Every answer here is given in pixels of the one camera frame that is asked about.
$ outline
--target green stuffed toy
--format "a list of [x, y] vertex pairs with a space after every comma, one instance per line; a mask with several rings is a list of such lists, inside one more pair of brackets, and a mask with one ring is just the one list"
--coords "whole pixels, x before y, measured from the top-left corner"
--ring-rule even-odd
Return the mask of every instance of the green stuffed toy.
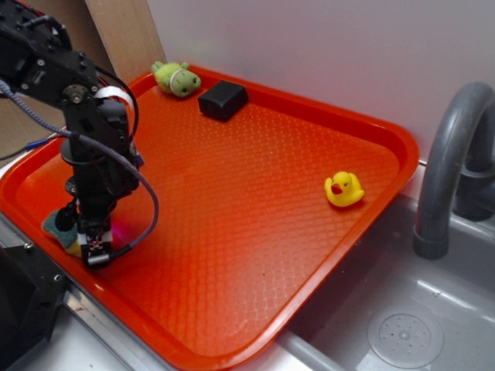
[[201, 86], [201, 79], [189, 71], [189, 64], [155, 62], [152, 72], [158, 85], [168, 94], [185, 98]]

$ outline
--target black box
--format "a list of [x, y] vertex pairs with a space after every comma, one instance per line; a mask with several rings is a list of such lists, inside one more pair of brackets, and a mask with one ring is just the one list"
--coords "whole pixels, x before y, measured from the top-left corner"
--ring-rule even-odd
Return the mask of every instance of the black box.
[[242, 85], [221, 80], [198, 101], [205, 115], [227, 121], [248, 102], [248, 92]]

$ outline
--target screw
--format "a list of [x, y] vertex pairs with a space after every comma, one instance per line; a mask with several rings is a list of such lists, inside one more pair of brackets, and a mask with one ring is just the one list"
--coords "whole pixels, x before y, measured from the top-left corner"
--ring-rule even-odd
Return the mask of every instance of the screw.
[[79, 104], [83, 100], [80, 94], [74, 93], [70, 96], [70, 101], [75, 104]]

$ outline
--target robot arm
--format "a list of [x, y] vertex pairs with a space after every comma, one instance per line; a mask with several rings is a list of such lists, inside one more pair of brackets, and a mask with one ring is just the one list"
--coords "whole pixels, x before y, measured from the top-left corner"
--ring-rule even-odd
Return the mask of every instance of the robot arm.
[[67, 31], [53, 17], [21, 2], [0, 2], [0, 50], [0, 79], [11, 91], [63, 112], [73, 134], [61, 147], [63, 160], [73, 168], [67, 187], [73, 202], [60, 210], [57, 226], [70, 229], [76, 223], [84, 263], [102, 267], [111, 256], [110, 212], [120, 198], [131, 195], [138, 180], [119, 161], [80, 137], [110, 148], [137, 169], [125, 106], [95, 97], [99, 83], [93, 61], [72, 50]]

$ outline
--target wire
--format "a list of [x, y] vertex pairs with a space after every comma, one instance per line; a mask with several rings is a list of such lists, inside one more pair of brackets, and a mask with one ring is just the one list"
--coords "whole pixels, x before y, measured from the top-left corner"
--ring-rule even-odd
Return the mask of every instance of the wire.
[[72, 43], [70, 42], [69, 33], [67, 32], [66, 27], [59, 23], [52, 15], [42, 15], [38, 18], [34, 18], [26, 23], [23, 23], [22, 26], [27, 29], [34, 29], [43, 23], [46, 23], [56, 30], [60, 43], [65, 49], [72, 50]]
[[29, 10], [32, 14], [41, 17], [42, 15], [45, 15], [43, 12], [40, 10], [34, 8], [33, 6], [26, 4], [25, 2], [22, 2], [21, 0], [15, 0], [15, 2], [19, 5], [21, 5], [23, 8]]
[[17, 151], [14, 151], [13, 153], [11, 153], [9, 155], [5, 155], [5, 156], [0, 157], [0, 161], [8, 160], [9, 158], [20, 155], [24, 151], [31, 151], [35, 148], [38, 148], [38, 147], [41, 147], [42, 145], [45, 145], [46, 143], [48, 143], [49, 141], [52, 141], [53, 139], [58, 139], [58, 138], [60, 138], [60, 136], [56, 135], [54, 137], [44, 138], [44, 139], [40, 139], [38, 141], [31, 141], [30, 143], [28, 143], [24, 147], [18, 149]]
[[103, 85], [104, 87], [108, 87], [110, 85], [103, 77], [98, 75], [97, 78], [100, 84]]
[[95, 68], [96, 68], [96, 71], [98, 71], [99, 73], [102, 73], [105, 76], [108, 76], [111, 79], [117, 81], [124, 88], [124, 90], [127, 92], [127, 94], [129, 94], [129, 96], [131, 97], [132, 103], [134, 104], [134, 124], [132, 125], [132, 132], [131, 132], [131, 136], [130, 136], [130, 139], [132, 141], [132, 139], [134, 139], [134, 136], [136, 135], [136, 132], [138, 131], [138, 125], [139, 125], [139, 107], [138, 107], [138, 101], [136, 100], [134, 93], [132, 92], [131, 88], [127, 86], [127, 84], [124, 81], [119, 79], [113, 73], [108, 72], [99, 66], [95, 66]]
[[85, 135], [76, 133], [75, 131], [69, 131], [69, 130], [64, 130], [60, 129], [56, 126], [53, 126], [49, 124], [48, 122], [44, 121], [40, 116], [38, 116], [35, 112], [29, 108], [29, 106], [24, 103], [22, 100], [20, 100], [11, 90], [10, 86], [3, 80], [0, 80], [0, 91], [8, 97], [10, 100], [12, 100], [19, 108], [21, 108], [32, 120], [34, 120], [37, 124], [41, 125], [45, 129], [48, 129], [54, 133], [57, 133], [58, 135], [65, 137], [65, 138], [73, 138], [77, 139], [78, 141], [89, 145], [93, 148], [96, 148], [99, 151], [102, 151], [106, 155], [110, 156], [113, 158], [115, 161], [120, 163], [126, 170], [128, 170], [140, 183], [145, 187], [146, 191], [148, 191], [148, 194], [150, 195], [152, 202], [153, 202], [153, 217], [152, 217], [152, 222], [148, 226], [148, 228], [140, 235], [138, 236], [134, 241], [129, 243], [128, 245], [122, 247], [119, 250], [116, 250], [110, 254], [110, 259], [113, 260], [117, 257], [120, 257], [124, 254], [126, 254], [128, 251], [132, 250], [132, 248], [137, 245], [138, 243], [142, 242], [156, 227], [156, 224], [158, 223], [158, 218], [159, 218], [159, 199], [158, 196], [156, 195], [155, 191], [153, 190], [152, 186], [149, 184], [149, 182], [146, 180], [146, 178], [133, 166], [132, 163], [130, 163], [126, 157], [118, 154], [116, 151], [113, 149], [107, 147], [106, 145], [101, 144], [99, 141], [95, 141], [92, 138], [89, 138]]

